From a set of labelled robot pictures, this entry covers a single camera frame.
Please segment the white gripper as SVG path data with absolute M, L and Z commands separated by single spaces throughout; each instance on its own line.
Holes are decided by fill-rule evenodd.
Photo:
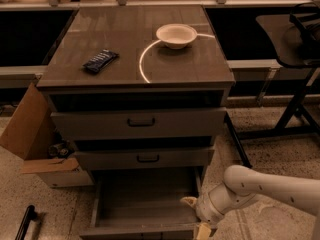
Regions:
M 183 197 L 180 202 L 194 208 L 197 217 L 202 221 L 197 224 L 193 232 L 193 240 L 209 240 L 210 226 L 216 226 L 224 216 L 212 204 L 208 194 L 196 197 Z

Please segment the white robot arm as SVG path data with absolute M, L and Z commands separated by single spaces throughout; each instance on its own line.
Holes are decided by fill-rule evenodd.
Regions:
M 212 190 L 180 199 L 200 220 L 193 240 L 209 240 L 229 211 L 248 207 L 261 195 L 315 216 L 311 240 L 320 240 L 319 180 L 264 174 L 240 165 L 229 166 L 222 182 Z

